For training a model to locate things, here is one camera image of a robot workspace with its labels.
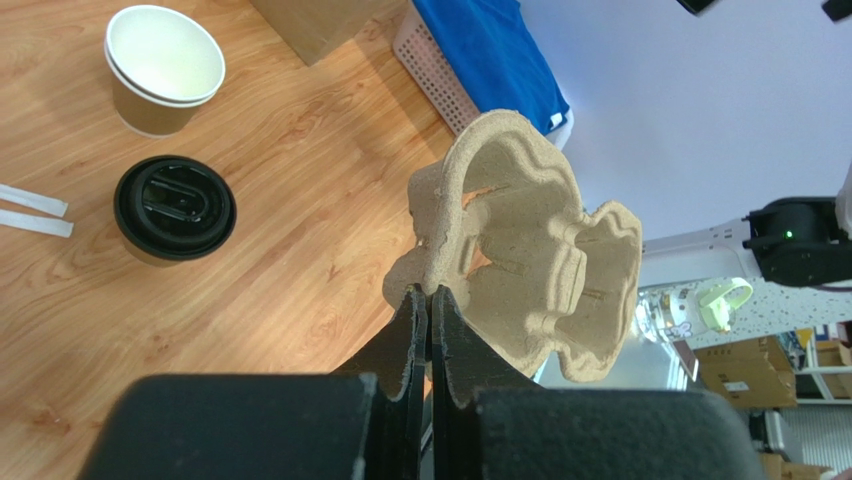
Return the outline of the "brown paper bag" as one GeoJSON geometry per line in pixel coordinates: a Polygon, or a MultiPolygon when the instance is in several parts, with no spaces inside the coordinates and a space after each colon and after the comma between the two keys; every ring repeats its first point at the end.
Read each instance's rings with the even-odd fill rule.
{"type": "Polygon", "coordinates": [[[401,5],[385,0],[251,0],[271,28],[310,67],[371,20],[401,5]]]}

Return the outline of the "black coffee cup lid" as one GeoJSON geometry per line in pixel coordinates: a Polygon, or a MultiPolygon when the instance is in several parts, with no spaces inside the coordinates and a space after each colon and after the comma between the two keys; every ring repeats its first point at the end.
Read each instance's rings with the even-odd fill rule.
{"type": "Polygon", "coordinates": [[[218,250],[237,222],[224,179],[206,164],[177,156],[145,159],[128,169],[113,198],[122,243],[137,260],[170,267],[218,250]]]}

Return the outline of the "cardboard boxes background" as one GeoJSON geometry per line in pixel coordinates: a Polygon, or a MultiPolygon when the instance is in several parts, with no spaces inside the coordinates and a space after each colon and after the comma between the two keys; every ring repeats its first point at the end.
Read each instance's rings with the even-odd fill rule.
{"type": "Polygon", "coordinates": [[[848,322],[696,350],[700,382],[740,412],[772,478],[851,466],[848,322]]]}

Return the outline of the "white plastic basket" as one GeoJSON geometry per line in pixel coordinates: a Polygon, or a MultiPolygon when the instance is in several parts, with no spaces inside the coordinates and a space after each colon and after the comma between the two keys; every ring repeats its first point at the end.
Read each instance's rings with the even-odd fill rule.
{"type": "MultiPolygon", "coordinates": [[[[450,129],[459,134],[482,112],[461,86],[436,41],[411,1],[393,41],[396,57],[423,90],[450,129]]],[[[557,148],[563,148],[575,123],[544,135],[557,148]]]]}

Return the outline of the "white wrapped straw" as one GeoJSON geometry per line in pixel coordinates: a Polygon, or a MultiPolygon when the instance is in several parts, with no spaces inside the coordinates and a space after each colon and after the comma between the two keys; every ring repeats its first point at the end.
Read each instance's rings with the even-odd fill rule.
{"type": "Polygon", "coordinates": [[[2,201],[27,207],[58,218],[63,218],[68,210],[68,204],[62,200],[5,184],[0,185],[0,197],[2,201]]]}
{"type": "Polygon", "coordinates": [[[69,238],[74,224],[61,219],[34,216],[9,210],[1,210],[0,223],[3,226],[37,232],[62,238],[69,238]]]}

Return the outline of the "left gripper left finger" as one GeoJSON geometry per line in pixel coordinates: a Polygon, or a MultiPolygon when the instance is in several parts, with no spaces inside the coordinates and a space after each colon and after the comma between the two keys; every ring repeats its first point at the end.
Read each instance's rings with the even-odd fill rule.
{"type": "Polygon", "coordinates": [[[426,297],[328,374],[161,374],[110,410],[83,479],[415,479],[426,297]]]}

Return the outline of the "clear water bottle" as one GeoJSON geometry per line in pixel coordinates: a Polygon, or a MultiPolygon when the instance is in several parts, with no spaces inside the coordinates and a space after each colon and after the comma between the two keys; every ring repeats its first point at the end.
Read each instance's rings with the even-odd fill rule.
{"type": "Polygon", "coordinates": [[[734,277],[708,288],[684,286],[639,293],[635,321],[651,341],[673,343],[708,332],[727,334],[737,311],[752,297],[753,287],[734,277]]]}

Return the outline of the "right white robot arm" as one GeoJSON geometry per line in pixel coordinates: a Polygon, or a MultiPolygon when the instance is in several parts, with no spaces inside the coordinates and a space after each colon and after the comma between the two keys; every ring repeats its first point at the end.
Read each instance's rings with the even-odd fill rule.
{"type": "Polygon", "coordinates": [[[851,180],[834,197],[787,197],[727,223],[643,244],[640,285],[721,277],[787,287],[851,279],[851,180]]]}

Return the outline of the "blue cloth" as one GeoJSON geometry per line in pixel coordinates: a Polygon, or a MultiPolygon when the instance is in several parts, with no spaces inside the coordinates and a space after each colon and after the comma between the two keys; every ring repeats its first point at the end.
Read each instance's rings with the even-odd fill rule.
{"type": "Polygon", "coordinates": [[[480,112],[517,111],[543,135],[573,123],[518,1],[415,1],[413,6],[480,112]]]}

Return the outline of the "far kraft paper cup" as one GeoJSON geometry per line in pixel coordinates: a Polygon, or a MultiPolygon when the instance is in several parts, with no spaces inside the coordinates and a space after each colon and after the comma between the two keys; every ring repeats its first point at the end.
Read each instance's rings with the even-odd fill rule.
{"type": "Polygon", "coordinates": [[[104,52],[117,114],[130,130],[152,138],[182,130],[226,76],[214,37],[187,15],[157,5],[117,12],[104,52]]]}

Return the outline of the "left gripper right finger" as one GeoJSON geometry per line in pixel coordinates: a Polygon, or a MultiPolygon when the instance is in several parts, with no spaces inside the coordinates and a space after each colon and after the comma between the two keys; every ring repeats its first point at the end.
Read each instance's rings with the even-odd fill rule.
{"type": "Polygon", "coordinates": [[[761,479],[748,430],[708,391],[546,389],[431,301],[438,479],[761,479]]]}

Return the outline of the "cardboard cup carrier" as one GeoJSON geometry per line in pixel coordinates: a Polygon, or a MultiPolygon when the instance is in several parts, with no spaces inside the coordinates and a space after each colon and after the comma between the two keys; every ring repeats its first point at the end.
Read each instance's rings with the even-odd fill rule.
{"type": "Polygon", "coordinates": [[[416,244],[384,278],[388,303],[411,284],[447,287],[521,373],[556,354],[568,380],[609,374],[637,302],[642,225],[615,200],[587,212],[568,160],[529,120],[480,115],[407,196],[416,244]]]}

